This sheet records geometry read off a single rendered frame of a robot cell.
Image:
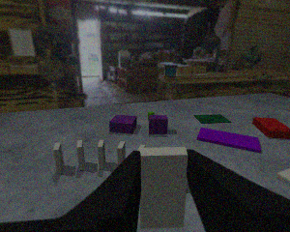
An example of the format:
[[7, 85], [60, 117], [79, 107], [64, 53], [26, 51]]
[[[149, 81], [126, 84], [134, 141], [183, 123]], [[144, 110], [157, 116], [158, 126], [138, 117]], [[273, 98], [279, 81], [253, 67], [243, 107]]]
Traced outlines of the green flat rectangular tile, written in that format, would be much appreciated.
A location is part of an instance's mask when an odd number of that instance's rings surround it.
[[201, 124], [207, 123], [231, 123], [222, 115], [193, 115]]

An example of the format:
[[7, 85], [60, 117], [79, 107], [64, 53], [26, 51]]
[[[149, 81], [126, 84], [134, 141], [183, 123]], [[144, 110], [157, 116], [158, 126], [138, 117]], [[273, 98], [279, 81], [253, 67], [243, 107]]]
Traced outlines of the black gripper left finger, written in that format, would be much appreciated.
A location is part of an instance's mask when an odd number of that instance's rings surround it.
[[140, 151], [132, 151], [86, 198], [52, 219], [0, 222], [0, 232], [136, 232], [141, 196]]

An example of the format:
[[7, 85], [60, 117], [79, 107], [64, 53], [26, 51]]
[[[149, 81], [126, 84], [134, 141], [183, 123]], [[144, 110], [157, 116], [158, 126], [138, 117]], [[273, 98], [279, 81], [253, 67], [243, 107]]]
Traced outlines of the red rectangular block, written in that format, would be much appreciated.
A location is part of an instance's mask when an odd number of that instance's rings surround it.
[[260, 129], [267, 137], [290, 139], [290, 129], [276, 118], [254, 117], [252, 124]]

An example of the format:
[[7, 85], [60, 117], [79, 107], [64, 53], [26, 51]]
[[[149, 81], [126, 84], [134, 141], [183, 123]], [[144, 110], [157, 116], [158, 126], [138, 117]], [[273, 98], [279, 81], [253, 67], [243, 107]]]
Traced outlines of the purple cube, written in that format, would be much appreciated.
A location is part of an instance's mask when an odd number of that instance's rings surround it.
[[149, 134], [167, 134], [167, 115], [149, 115]]

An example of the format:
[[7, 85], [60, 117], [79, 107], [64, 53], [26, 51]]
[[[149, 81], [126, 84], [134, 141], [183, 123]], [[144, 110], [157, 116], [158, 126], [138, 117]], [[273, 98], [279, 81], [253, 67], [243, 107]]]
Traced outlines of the purple flat rectangular block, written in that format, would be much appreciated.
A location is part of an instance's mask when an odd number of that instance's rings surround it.
[[261, 153], [258, 137], [201, 128], [197, 140]]

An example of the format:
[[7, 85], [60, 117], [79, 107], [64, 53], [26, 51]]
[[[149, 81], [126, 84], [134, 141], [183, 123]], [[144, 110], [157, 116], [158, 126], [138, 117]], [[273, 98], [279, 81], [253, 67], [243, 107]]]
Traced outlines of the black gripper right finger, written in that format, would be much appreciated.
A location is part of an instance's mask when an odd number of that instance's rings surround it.
[[187, 153], [188, 186], [205, 232], [290, 232], [290, 199]]

